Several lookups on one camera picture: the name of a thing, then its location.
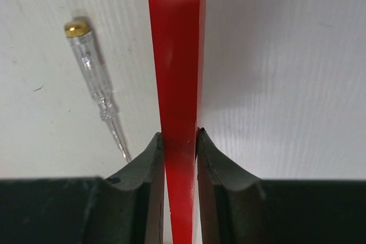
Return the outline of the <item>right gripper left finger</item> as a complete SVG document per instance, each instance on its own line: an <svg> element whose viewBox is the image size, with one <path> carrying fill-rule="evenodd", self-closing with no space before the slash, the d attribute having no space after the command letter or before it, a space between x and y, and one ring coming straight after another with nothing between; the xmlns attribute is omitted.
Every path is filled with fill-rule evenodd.
<svg viewBox="0 0 366 244"><path fill-rule="evenodd" d="M1 181L2 243L162 243L160 133L107 178Z"/></svg>

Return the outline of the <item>red picture frame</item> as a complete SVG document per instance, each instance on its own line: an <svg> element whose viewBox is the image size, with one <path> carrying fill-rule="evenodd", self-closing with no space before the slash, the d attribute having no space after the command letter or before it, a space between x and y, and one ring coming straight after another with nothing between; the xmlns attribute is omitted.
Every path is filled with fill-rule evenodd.
<svg viewBox="0 0 366 244"><path fill-rule="evenodd" d="M206 0L148 0L174 243L192 243Z"/></svg>

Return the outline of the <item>clear tester screwdriver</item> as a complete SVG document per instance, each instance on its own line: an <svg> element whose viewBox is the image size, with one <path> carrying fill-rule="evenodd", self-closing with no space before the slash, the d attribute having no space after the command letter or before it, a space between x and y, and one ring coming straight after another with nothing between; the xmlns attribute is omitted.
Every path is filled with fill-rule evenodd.
<svg viewBox="0 0 366 244"><path fill-rule="evenodd" d="M126 162L132 160L124 142L114 103L112 86L105 72L94 39L94 33L85 21L71 21L64 25L64 32L77 60L89 93L99 108L104 121Z"/></svg>

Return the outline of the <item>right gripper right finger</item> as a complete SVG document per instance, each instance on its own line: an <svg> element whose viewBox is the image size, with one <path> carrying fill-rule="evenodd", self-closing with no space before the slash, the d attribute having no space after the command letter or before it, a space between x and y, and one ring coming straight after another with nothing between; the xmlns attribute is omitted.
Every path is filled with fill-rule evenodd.
<svg viewBox="0 0 366 244"><path fill-rule="evenodd" d="M364 243L365 182L261 179L197 143L203 243Z"/></svg>

